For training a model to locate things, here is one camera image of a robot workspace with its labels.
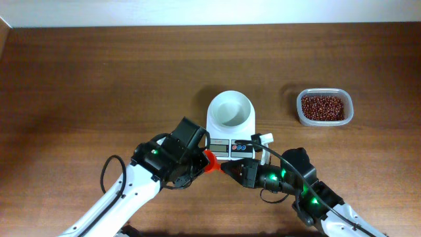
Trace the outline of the white digital kitchen scale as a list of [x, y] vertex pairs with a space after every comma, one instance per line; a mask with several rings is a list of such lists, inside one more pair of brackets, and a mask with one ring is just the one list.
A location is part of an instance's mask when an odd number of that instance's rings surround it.
[[255, 152], [251, 145], [239, 145], [238, 140], [250, 140], [256, 133], [256, 116], [254, 123], [245, 126], [226, 128], [217, 126], [210, 121], [207, 115], [206, 130], [210, 134], [209, 149], [218, 160], [238, 160], [243, 158], [253, 159]]

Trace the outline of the orange measuring scoop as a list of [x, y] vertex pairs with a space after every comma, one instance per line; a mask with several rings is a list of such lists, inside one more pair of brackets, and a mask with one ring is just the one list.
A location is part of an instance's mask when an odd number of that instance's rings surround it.
[[221, 169], [221, 164], [218, 163], [216, 155], [211, 150], [206, 149], [206, 150], [204, 150], [204, 153], [205, 153], [207, 159], [209, 160], [209, 164], [205, 167], [206, 173], [210, 173], [210, 172], [214, 172], [214, 171], [224, 172]]

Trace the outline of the clear plastic container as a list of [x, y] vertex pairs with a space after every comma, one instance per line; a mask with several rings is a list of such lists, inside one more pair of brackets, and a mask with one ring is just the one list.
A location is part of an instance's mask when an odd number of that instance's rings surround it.
[[[344, 119], [339, 121], [311, 120], [304, 115], [301, 99], [304, 96], [334, 96], [340, 98], [344, 104]], [[354, 115], [353, 101], [351, 96], [344, 90], [338, 88], [310, 88], [303, 90], [296, 99], [297, 114], [299, 121], [304, 126], [343, 126], [348, 124]]]

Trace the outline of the red beans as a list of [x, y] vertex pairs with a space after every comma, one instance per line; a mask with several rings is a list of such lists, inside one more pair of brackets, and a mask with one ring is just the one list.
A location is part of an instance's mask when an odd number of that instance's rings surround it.
[[339, 121], [345, 118], [344, 103], [334, 96], [303, 96], [301, 108], [304, 116], [315, 121]]

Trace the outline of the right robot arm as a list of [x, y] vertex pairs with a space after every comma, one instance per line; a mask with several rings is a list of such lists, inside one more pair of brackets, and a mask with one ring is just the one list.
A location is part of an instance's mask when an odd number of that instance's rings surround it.
[[222, 163], [221, 170], [244, 188], [294, 196], [291, 206], [297, 216], [325, 236], [385, 236], [318, 179], [304, 148], [289, 149], [281, 155], [267, 147], [263, 150], [277, 157], [280, 165], [261, 165], [244, 158]]

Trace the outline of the white round bowl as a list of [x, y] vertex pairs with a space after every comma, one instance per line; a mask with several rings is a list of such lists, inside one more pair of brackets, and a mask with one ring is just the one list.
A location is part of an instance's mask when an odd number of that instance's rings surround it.
[[207, 115], [213, 124], [226, 128], [245, 126], [255, 121], [255, 109], [250, 99], [234, 90], [221, 92], [213, 98]]

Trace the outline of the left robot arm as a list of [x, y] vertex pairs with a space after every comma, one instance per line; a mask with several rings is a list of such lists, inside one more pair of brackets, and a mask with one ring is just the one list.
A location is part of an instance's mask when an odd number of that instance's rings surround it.
[[103, 196], [62, 236], [115, 236], [143, 205], [161, 190], [184, 190], [210, 163], [201, 140], [210, 134], [184, 117], [170, 133], [140, 143], [129, 164], [121, 157], [122, 174]]

